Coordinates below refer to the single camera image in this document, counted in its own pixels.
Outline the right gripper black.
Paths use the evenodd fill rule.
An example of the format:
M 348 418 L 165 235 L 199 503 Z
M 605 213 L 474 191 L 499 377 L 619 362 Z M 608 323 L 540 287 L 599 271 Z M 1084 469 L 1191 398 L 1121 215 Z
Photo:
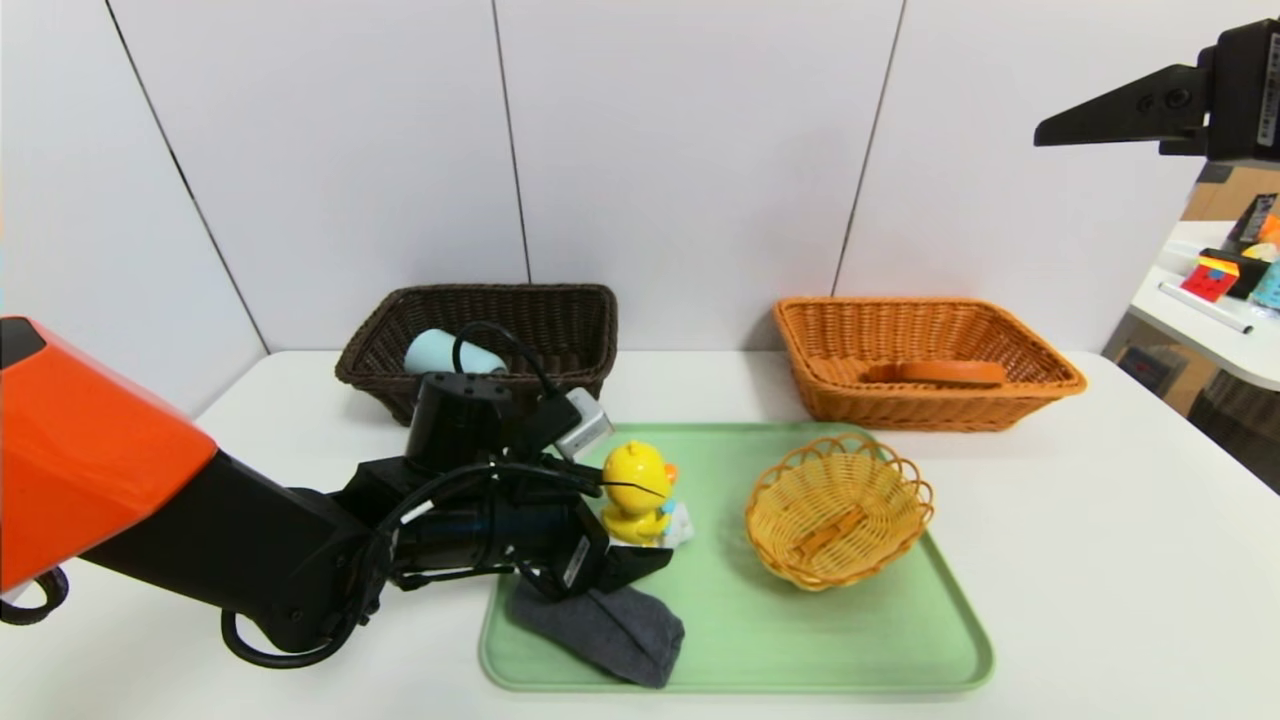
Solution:
M 1224 31 L 1198 60 L 1207 69 L 1165 67 L 1042 120 L 1033 143 L 1156 142 L 1169 156 L 1276 161 L 1277 19 Z

